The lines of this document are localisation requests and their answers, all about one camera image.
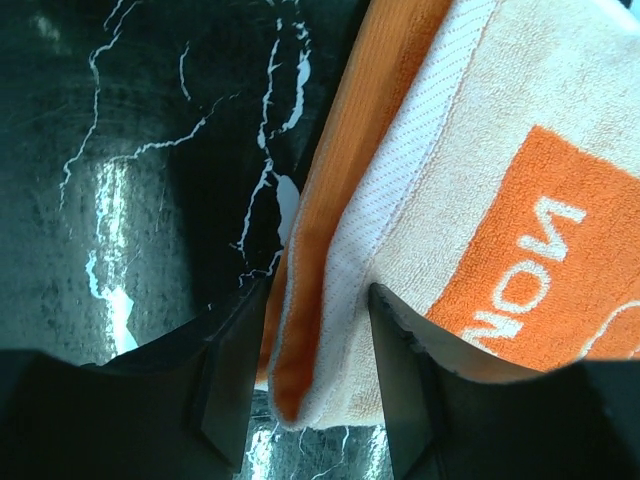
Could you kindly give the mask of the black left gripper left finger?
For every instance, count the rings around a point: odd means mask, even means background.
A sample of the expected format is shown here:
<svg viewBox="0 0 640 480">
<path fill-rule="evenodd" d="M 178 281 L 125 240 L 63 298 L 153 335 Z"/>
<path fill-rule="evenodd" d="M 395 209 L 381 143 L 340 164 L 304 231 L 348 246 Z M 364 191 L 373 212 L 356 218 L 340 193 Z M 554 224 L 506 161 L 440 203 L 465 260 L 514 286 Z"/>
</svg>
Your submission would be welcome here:
<svg viewBox="0 0 640 480">
<path fill-rule="evenodd" d="M 86 473 L 240 471 L 268 283 L 94 372 L 107 408 L 82 455 Z"/>
</svg>

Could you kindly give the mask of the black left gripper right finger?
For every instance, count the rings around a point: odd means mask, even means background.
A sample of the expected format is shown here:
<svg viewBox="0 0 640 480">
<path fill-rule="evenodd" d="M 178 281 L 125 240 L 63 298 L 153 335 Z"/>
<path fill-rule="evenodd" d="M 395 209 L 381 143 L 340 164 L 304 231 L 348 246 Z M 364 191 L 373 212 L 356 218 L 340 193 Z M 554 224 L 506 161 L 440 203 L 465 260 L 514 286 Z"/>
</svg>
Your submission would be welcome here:
<svg viewBox="0 0 640 480">
<path fill-rule="evenodd" d="M 395 478 L 549 477 L 548 434 L 525 411 L 535 371 L 434 325 L 384 285 L 371 285 L 368 309 Z"/>
</svg>

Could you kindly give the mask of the orange cartoon towel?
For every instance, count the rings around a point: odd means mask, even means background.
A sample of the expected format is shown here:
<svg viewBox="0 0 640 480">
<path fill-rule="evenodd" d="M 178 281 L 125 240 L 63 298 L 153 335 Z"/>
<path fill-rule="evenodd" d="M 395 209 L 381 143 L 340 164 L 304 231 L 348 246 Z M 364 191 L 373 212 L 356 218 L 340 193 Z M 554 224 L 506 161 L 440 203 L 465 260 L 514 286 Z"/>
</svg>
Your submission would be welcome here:
<svg viewBox="0 0 640 480">
<path fill-rule="evenodd" d="M 374 283 L 535 371 L 639 356 L 639 7 L 375 1 L 265 312 L 291 430 L 370 426 Z"/>
</svg>

